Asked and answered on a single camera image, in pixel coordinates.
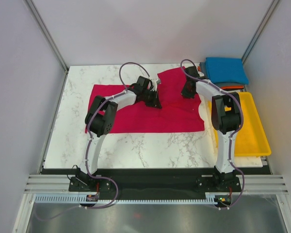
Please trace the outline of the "red t-shirt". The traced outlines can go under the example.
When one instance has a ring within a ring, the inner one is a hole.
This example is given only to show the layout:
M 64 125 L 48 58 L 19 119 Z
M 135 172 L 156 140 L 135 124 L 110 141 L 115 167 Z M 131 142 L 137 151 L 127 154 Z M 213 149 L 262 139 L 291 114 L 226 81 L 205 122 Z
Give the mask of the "red t-shirt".
M 161 109 L 148 107 L 144 102 L 118 110 L 111 133 L 194 133 L 205 129 L 199 114 L 201 99 L 195 95 L 186 99 L 181 91 L 186 83 L 181 68 L 158 74 L 161 84 L 158 96 Z

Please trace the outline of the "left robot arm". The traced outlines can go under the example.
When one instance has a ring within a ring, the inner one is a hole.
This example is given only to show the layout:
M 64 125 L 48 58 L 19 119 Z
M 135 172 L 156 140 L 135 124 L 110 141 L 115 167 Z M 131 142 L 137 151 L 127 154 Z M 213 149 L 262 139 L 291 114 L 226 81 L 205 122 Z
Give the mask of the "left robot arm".
M 80 186 L 86 191 L 95 189 L 97 180 L 94 174 L 98 169 L 98 159 L 103 141 L 114 127 L 115 117 L 118 111 L 143 102 L 147 107 L 161 109 L 158 85 L 160 79 L 150 80 L 143 76 L 124 90 L 107 97 L 96 96 L 85 117 L 88 140 L 85 149 L 84 160 L 80 170 L 86 175 L 80 179 Z

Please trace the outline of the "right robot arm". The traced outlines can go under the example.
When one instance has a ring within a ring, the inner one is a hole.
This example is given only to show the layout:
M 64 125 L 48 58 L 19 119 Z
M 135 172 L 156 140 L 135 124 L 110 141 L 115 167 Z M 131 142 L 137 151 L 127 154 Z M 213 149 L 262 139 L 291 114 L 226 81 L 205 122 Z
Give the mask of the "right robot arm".
M 218 136 L 215 169 L 221 174 L 232 173 L 236 169 L 234 165 L 236 137 L 243 126 L 239 94 L 228 93 L 210 80 L 200 77 L 196 66 L 180 69 L 186 76 L 182 96 L 194 98 L 198 94 L 211 102 L 211 123 Z

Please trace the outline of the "blue folded t-shirt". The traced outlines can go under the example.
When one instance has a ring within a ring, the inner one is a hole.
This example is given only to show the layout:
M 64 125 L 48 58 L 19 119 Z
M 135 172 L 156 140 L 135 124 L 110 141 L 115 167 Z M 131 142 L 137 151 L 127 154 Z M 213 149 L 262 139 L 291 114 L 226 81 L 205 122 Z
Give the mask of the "blue folded t-shirt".
M 207 77 L 213 83 L 249 84 L 240 58 L 207 57 Z

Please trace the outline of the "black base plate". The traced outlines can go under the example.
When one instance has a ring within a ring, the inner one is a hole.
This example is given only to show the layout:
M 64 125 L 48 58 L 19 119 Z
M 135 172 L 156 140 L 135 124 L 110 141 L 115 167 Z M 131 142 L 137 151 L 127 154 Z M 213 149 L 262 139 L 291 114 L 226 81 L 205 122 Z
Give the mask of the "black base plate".
M 42 175 L 65 175 L 70 192 L 98 192 L 113 198 L 201 198 L 206 193 L 241 190 L 241 174 L 220 175 L 213 168 L 100 168 L 90 177 L 79 168 L 43 169 Z

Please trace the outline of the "right aluminium frame post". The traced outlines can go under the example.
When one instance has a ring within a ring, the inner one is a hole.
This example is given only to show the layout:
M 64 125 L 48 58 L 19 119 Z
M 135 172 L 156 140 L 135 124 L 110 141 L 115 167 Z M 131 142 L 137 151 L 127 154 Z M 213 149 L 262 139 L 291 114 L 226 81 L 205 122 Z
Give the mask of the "right aluminium frame post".
M 252 50 L 254 49 L 255 45 L 257 44 L 259 38 L 263 34 L 265 28 L 267 27 L 269 21 L 271 20 L 273 14 L 277 10 L 278 6 L 280 5 L 281 0 L 272 0 L 269 7 L 267 8 L 262 20 L 260 21 L 257 29 L 255 30 L 248 46 L 246 47 L 243 55 L 242 55 L 242 64 L 244 65 L 250 56 Z

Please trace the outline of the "aluminium frame post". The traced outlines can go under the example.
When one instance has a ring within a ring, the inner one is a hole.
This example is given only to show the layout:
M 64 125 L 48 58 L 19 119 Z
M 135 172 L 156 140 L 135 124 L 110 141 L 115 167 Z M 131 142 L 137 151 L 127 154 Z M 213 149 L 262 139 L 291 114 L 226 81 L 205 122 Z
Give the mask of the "aluminium frame post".
M 36 5 L 34 4 L 33 0 L 24 0 L 24 3 L 28 7 L 32 17 L 34 18 L 35 22 L 37 23 L 40 31 L 42 32 L 44 38 L 46 39 L 48 45 L 50 46 L 51 50 L 53 51 L 56 59 L 58 60 L 59 64 L 61 65 L 62 69 L 65 73 L 68 73 L 69 67 L 66 64 L 63 56 L 61 55 L 53 37 L 51 36 L 41 14 L 39 13 Z
M 272 0 L 269 7 L 267 8 L 262 20 L 260 21 L 257 29 L 255 30 L 248 46 L 246 47 L 243 55 L 242 55 L 242 64 L 244 65 L 250 56 L 252 50 L 254 49 L 255 45 L 257 44 L 259 38 L 263 34 L 265 28 L 267 27 L 269 21 L 271 20 L 273 14 L 277 10 L 278 6 L 280 5 L 281 0 Z

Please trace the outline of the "left aluminium frame post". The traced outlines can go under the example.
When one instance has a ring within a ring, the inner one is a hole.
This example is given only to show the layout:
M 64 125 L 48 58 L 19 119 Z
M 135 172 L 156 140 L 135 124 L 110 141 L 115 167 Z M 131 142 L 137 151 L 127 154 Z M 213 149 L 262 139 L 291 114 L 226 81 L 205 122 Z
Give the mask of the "left aluminium frame post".
M 56 59 L 58 60 L 59 64 L 61 65 L 62 69 L 65 73 L 68 73 L 69 67 L 66 64 L 63 56 L 61 55 L 53 37 L 51 36 L 41 14 L 39 13 L 36 5 L 34 4 L 33 0 L 24 0 L 24 3 L 28 7 L 32 17 L 34 18 L 35 22 L 37 23 L 40 31 L 42 32 L 44 38 L 46 39 L 48 45 L 50 46 L 51 50 L 53 51 Z

